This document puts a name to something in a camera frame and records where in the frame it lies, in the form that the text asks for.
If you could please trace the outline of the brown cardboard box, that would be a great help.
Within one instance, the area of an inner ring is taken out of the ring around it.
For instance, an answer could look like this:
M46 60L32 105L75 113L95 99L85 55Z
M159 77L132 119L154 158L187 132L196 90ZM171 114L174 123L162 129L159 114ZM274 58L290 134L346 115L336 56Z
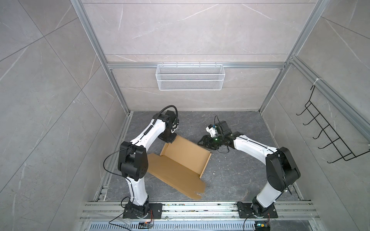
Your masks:
M181 136L166 143L159 155L149 154L148 172L177 191L195 200L202 198L206 183L201 177L212 152Z

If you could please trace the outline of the aluminium mounting rail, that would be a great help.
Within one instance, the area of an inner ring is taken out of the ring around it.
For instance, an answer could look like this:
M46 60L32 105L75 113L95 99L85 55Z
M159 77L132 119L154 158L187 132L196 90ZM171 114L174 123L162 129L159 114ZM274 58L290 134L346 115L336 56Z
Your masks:
M80 220L108 221L124 214L136 219L136 215L124 209L119 202L88 202L83 206ZM186 220L320 220L310 201L277 201L266 212L254 216L251 204L234 201L186 201L155 202L151 204L147 218L156 221Z

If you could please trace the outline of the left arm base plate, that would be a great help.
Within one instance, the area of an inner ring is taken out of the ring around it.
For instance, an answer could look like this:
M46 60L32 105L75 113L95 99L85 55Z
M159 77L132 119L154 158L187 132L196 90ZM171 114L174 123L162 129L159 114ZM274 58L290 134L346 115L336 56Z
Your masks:
M163 204L161 203L145 203L143 206L137 206L128 203L125 206L123 218L145 218L145 219L160 219L162 216Z

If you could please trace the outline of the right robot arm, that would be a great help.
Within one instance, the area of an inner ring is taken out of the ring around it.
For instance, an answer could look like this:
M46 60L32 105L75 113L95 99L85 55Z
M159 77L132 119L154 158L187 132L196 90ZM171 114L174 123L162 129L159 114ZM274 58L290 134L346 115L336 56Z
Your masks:
M240 132L232 132L226 121L219 121L206 127L198 146L218 150L227 146L261 161L266 166L267 183L262 191L253 198L251 212L253 216L263 217L273 207L275 201L290 185L301 177L300 170L290 150L285 147L275 148L257 142Z

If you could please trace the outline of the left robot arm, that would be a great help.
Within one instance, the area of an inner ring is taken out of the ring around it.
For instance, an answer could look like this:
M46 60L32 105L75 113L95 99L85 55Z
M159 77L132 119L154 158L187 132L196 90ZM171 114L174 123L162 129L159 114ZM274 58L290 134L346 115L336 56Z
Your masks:
M178 125L178 110L174 105L169 105L156 113L136 138L120 145L117 169L125 178L130 191L127 210L139 218L149 213L149 197L144 180L148 171L147 150L157 138L172 143L177 136L175 130Z

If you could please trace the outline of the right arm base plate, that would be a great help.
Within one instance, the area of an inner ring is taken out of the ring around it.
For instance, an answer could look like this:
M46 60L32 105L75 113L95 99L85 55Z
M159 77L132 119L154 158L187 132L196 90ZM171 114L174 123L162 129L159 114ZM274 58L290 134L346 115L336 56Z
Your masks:
M274 203L267 208L262 207L258 202L237 202L236 206L240 218L278 218Z

